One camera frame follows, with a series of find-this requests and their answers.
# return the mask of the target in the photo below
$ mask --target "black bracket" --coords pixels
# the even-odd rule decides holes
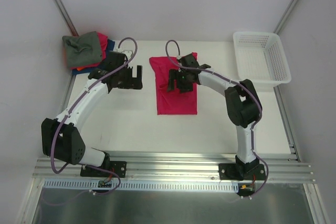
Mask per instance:
[[[167,92],[175,89],[175,81],[176,87],[180,90],[180,93],[193,91],[193,83],[188,81],[187,75],[187,72],[170,69]]]
[[[105,163],[104,169],[110,170],[114,173],[116,173],[120,178],[126,177],[126,170],[127,170],[127,162],[125,161],[109,161],[108,163]],[[80,170],[80,176],[81,177],[98,177],[98,178],[106,178],[109,177],[110,174],[106,172],[101,172],[99,170],[85,167],[85,169]]]
[[[98,80],[116,68],[121,67],[126,60],[127,56],[125,54],[110,51],[106,58],[90,72],[88,78]],[[142,66],[138,65],[136,67],[136,75],[136,77],[133,77],[133,67],[125,66],[101,82],[107,84],[109,93],[113,88],[142,89]]]
[[[259,164],[252,170],[243,174],[243,179],[234,179],[231,177],[230,172],[236,169],[236,164],[219,164],[219,178],[220,180],[254,180],[253,175],[255,175],[255,180],[264,181],[266,179],[266,171],[264,165]]]

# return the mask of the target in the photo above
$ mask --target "cable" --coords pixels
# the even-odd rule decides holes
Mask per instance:
[[[173,42],[173,43],[176,44],[177,50],[178,50],[178,52],[179,52],[179,53],[178,53],[178,56],[180,56],[180,55],[181,55],[180,47],[179,47],[177,41],[174,40],[174,39],[168,40],[167,43],[166,43],[166,54],[167,54],[167,56],[169,57],[169,55],[168,55],[168,44],[169,44],[170,42]]]
[[[111,179],[112,179],[112,174],[110,174],[110,176],[108,176],[106,179],[104,179],[103,182],[108,183],[108,182],[111,181]]]
[[[68,115],[65,115],[65,116],[64,116],[64,118],[63,118],[62,121],[59,123],[58,127],[56,128],[56,131],[55,131],[55,134],[54,134],[54,137],[53,137],[53,142],[52,142],[52,144],[51,144],[51,153],[50,153],[51,169],[52,169],[52,171],[53,171],[54,173],[56,173],[56,174],[61,173],[61,172],[64,170],[64,168],[69,164],[69,163],[66,163],[60,170],[57,170],[56,167],[55,167],[55,146],[56,146],[56,140],[57,140],[57,136],[58,136],[58,134],[59,134],[59,132],[60,132],[62,126],[64,125],[66,119],[68,119],[69,117],[71,117],[71,113],[72,113],[72,111],[75,109],[75,107],[78,105],[78,103],[83,99],[83,97],[84,97],[84,96],[85,96],[91,89],[93,89],[93,87],[94,87],[96,84],[98,84],[99,82],[101,82],[101,81],[104,80],[105,78],[111,76],[112,74],[118,72],[120,69],[122,69],[122,68],[124,68],[125,66],[127,66],[128,63],[130,63],[130,62],[134,59],[135,55],[137,54],[136,52],[138,51],[138,44],[137,44],[137,42],[135,41],[135,39],[133,39],[133,38],[131,38],[131,37],[126,37],[126,38],[122,39],[122,40],[119,42],[118,48],[120,48],[121,44],[122,44],[125,40],[127,40],[127,39],[133,41],[133,42],[134,42],[134,45],[135,45],[135,50],[134,50],[134,52],[133,52],[131,58],[130,58],[129,60],[127,60],[127,61],[126,61],[123,65],[121,65],[120,67],[114,69],[112,72],[109,72],[107,75],[101,77],[100,79],[98,79],[97,81],[95,81],[91,86],[89,86],[88,91],[83,92],[83,93],[80,95],[80,97],[73,103],[73,105],[71,106],[71,108],[70,108],[69,111],[68,111]],[[109,171],[109,170],[102,170],[102,171],[104,171],[104,172],[106,172],[106,173],[112,173],[112,172]]]
[[[99,196],[103,196],[103,195],[107,195],[107,194],[110,194],[112,193],[113,191],[115,191],[121,184],[121,179],[120,177],[118,176],[118,174],[114,173],[114,172],[111,172],[111,171],[107,171],[107,170],[104,170],[104,169],[101,169],[101,168],[98,168],[98,167],[95,167],[93,165],[87,165],[88,167],[92,168],[92,169],[96,169],[96,170],[99,170],[101,172],[108,172],[109,174],[113,175],[114,177],[116,177],[118,179],[118,184],[113,187],[112,189],[109,189],[107,192],[105,193],[99,193],[97,191],[94,191],[93,192],[93,195],[99,195]],[[42,192],[41,192],[41,196],[40,196],[40,200],[46,204],[46,205],[49,205],[49,206],[52,206],[52,207],[59,207],[59,206],[64,206],[66,205],[67,203],[77,199],[79,196],[81,196],[82,194],[84,193],[90,193],[92,192],[92,190],[83,190],[81,191],[80,193],[78,193],[77,195],[75,195],[74,197],[72,197],[71,199],[68,199],[67,201],[65,202],[62,202],[62,203],[50,203],[50,202],[47,202],[45,199],[44,199],[44,192],[45,190],[43,189]]]
[[[184,66],[181,66],[181,65],[179,65],[178,63],[174,62],[173,59],[169,56],[169,53],[168,53],[168,44],[169,44],[170,42],[174,42],[174,43],[177,45],[177,48],[179,49],[179,53],[178,53],[179,55],[180,55],[180,48],[179,48],[178,43],[177,43],[176,40],[171,39],[171,40],[167,41],[166,46],[165,46],[165,50],[166,50],[167,57],[169,58],[169,60],[170,60],[170,62],[171,62],[172,64],[174,64],[175,66],[177,66],[177,67],[179,67],[179,68],[183,68],[183,69],[187,69],[187,70],[197,70],[197,71],[204,71],[204,72],[207,72],[207,73],[211,73],[211,74],[213,74],[213,75],[215,75],[215,76],[221,78],[221,79],[224,80],[224,81],[227,81],[227,82],[230,82],[230,83],[232,83],[232,84],[234,84],[234,85],[237,85],[237,86],[239,86],[240,88],[242,88],[242,89],[243,89],[243,90],[244,90],[244,91],[245,91],[245,92],[252,98],[252,100],[254,101],[254,103],[257,105],[258,110],[259,110],[259,118],[258,118],[258,120],[255,121],[255,122],[252,124],[252,126],[251,126],[251,146],[252,146],[252,152],[253,152],[253,154],[255,155],[255,157],[256,157],[257,159],[259,159],[259,160],[265,165],[265,168],[266,168],[266,178],[265,178],[263,184],[258,188],[258,190],[256,190],[256,191],[254,192],[254,194],[256,194],[257,192],[259,192],[259,191],[265,186],[265,184],[266,184],[266,182],[267,182],[267,180],[268,180],[268,175],[269,175],[269,168],[268,168],[268,165],[267,165],[266,161],[263,160],[263,159],[256,153],[256,150],[255,150],[254,128],[255,128],[255,126],[257,125],[257,123],[260,122],[260,120],[261,120],[261,118],[262,118],[262,109],[261,109],[261,105],[260,105],[260,103],[258,102],[258,100],[254,97],[254,95],[253,95],[247,88],[245,88],[242,84],[240,84],[240,83],[237,82],[237,81],[231,80],[231,79],[229,79],[229,78],[227,78],[227,77],[225,77],[225,76],[222,76],[222,75],[219,74],[219,73],[212,72],[212,71],[207,70],[207,69],[184,67]]]

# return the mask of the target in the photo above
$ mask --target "laundry basket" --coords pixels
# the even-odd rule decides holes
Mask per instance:
[[[291,81],[280,37],[272,33],[236,32],[233,35],[238,76],[249,79],[257,90]]]

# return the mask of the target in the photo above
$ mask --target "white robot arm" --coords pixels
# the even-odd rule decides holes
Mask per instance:
[[[68,164],[91,165],[111,170],[109,155],[85,146],[79,132],[95,106],[112,88],[142,89],[142,66],[136,67],[137,76],[133,77],[133,68],[122,67],[126,60],[127,56],[123,53],[109,52],[106,59],[90,73],[89,80],[75,101],[55,119],[46,118],[43,121],[41,132],[45,155],[51,156],[53,153],[56,159]],[[120,67],[122,68],[118,72],[110,74]]]
[[[253,153],[251,141],[251,125],[259,118],[257,106],[241,88],[212,74],[213,70],[209,65],[199,66],[193,54],[182,57],[179,62],[185,67],[206,68],[208,71],[171,69],[168,91],[175,88],[175,81],[180,92],[192,91],[193,83],[197,83],[207,86],[225,97],[227,112],[231,121],[236,125],[238,138],[236,164],[231,171],[226,171],[226,175],[231,179],[243,180],[245,174],[259,165],[259,160]],[[52,151],[51,143],[56,128],[66,118],[57,136],[57,144],[54,149],[55,158],[73,165],[92,165],[110,170],[109,155],[103,151],[86,147],[79,132],[93,108],[112,88],[142,88],[141,66],[137,67],[136,78],[132,77],[131,68],[125,68],[90,88],[98,79],[123,63],[123,54],[115,53],[111,55],[111,58],[105,60],[105,65],[98,67],[89,75],[89,80],[78,95],[78,98],[82,96],[82,99],[75,99],[75,102],[70,104],[56,119],[45,119],[43,121],[41,126],[43,152],[47,156],[50,156]],[[241,84],[259,100],[251,81],[245,80]]]
[[[258,106],[260,109],[262,107],[252,82],[244,80],[240,83],[235,82],[236,85],[234,85],[229,79],[226,81],[226,78],[220,78],[219,75],[214,74],[214,70],[209,65],[200,66],[194,53],[179,57],[177,61],[180,68],[169,71],[168,91],[175,89],[176,84],[176,88],[180,92],[190,92],[193,90],[193,84],[197,83],[207,86],[225,97],[227,113],[230,120],[236,125],[238,138],[236,164],[225,169],[225,175],[230,179],[243,180],[246,174],[259,167],[259,159],[254,153],[255,127],[253,124],[260,118]]]

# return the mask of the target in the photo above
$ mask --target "green cloth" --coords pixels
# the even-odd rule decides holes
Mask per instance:
[[[63,36],[68,68],[87,66],[102,60],[98,34],[92,31],[79,37]]]

